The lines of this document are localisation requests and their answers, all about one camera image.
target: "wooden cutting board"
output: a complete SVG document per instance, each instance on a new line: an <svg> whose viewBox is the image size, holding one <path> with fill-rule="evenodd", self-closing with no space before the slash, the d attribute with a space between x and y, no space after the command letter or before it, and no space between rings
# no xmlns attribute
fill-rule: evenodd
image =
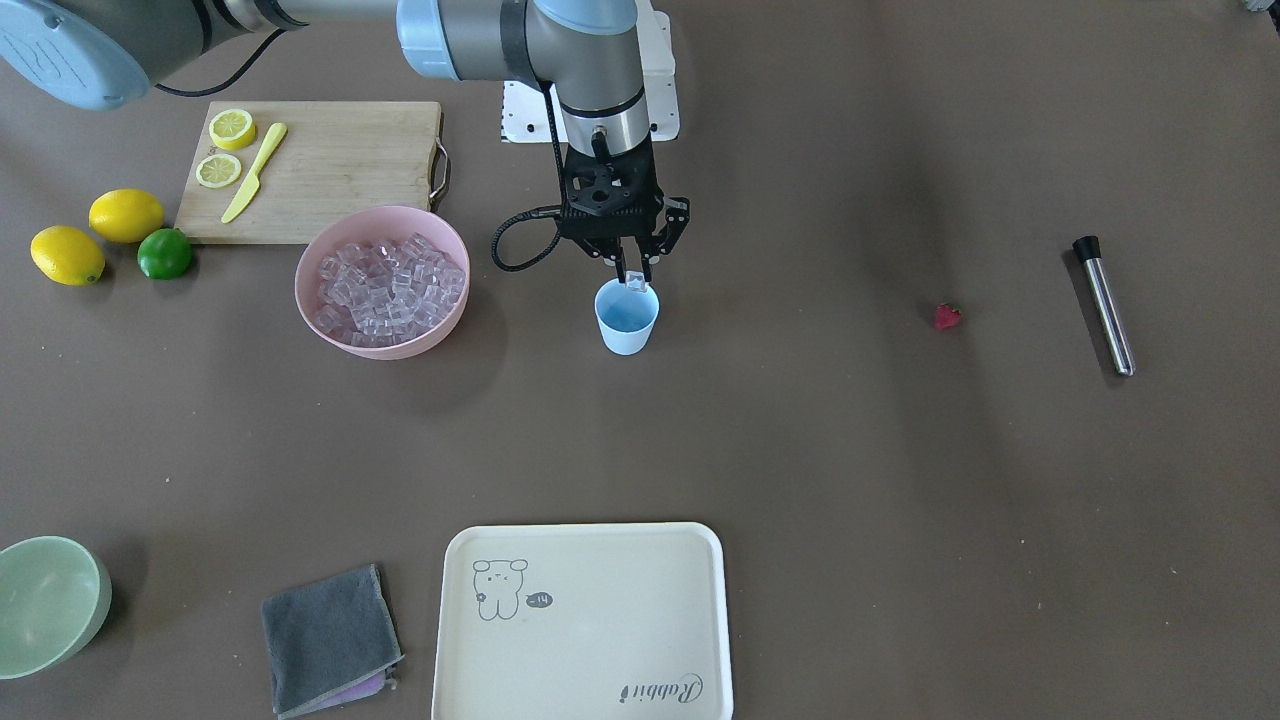
<svg viewBox="0 0 1280 720"><path fill-rule="evenodd" d="M209 122L228 108L253 115L257 138L248 147L221 150L209 138ZM196 165L227 152L247 173L266 128L278 122L289 132L262 169L262 187L238 218L223 224L239 181L210 190L196 182ZM200 243L307 243L374 205L430 210L440 122L439 102L210 102L174 227Z"/></svg>

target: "lemon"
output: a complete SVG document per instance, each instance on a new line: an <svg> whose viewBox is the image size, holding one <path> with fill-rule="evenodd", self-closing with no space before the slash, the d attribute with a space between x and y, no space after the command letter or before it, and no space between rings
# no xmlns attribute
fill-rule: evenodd
<svg viewBox="0 0 1280 720"><path fill-rule="evenodd" d="M54 225L31 238L31 259L49 279L63 284L90 284L102 277L106 255L79 228Z"/></svg>
<svg viewBox="0 0 1280 720"><path fill-rule="evenodd" d="M88 227L111 242L141 242L164 227L164 205L145 190L113 190L90 206Z"/></svg>
<svg viewBox="0 0 1280 720"><path fill-rule="evenodd" d="M196 165L196 182L205 187L227 187L239 177L241 161L234 155L219 152Z"/></svg>
<svg viewBox="0 0 1280 720"><path fill-rule="evenodd" d="M209 137L214 140L214 145L223 150L248 147L257 137L253 115L239 108L223 110L214 115L212 120L209 120Z"/></svg>

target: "white tray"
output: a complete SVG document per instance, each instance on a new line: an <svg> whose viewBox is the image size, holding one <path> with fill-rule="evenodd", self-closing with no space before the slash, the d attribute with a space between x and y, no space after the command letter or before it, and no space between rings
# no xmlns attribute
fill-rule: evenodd
<svg viewBox="0 0 1280 720"><path fill-rule="evenodd" d="M477 527L444 553L434 720L728 720L724 559L698 523Z"/></svg>

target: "pink bowl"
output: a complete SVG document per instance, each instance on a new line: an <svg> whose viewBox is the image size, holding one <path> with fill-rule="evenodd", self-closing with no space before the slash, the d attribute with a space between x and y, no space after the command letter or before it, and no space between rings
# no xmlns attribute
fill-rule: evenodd
<svg viewBox="0 0 1280 720"><path fill-rule="evenodd" d="M448 255L466 273L466 279L462 281L462 297L458 299L457 305L453 306L448 316L439 325L426 331L426 333L389 347L355 347L338 342L320 332L320 328L312 320L312 316L324 307L324 302L320 301L316 293L320 287L320 260L325 255L337 252L339 247L348 242L367 242L387 237L403 237L407 240L415 232L422 233L426 240L431 241L431 245ZM467 295L470 292L471 258L467 255L467 247L462 243L458 232L434 213L403 205L369 208L347 215L329 225L302 251L302 259L298 260L298 270L293 275L293 300L298 304L298 311L302 313L302 319L307 322L307 327L325 341L347 352L372 360L401 360L435 347L458 324L462 310L467 305Z"/></svg>

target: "green bowl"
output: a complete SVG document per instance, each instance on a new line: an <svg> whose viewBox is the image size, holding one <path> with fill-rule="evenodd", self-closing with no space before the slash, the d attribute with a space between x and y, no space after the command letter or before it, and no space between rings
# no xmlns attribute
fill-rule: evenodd
<svg viewBox="0 0 1280 720"><path fill-rule="evenodd" d="M0 680L79 652L110 606L106 568L78 542L40 537L0 551Z"/></svg>

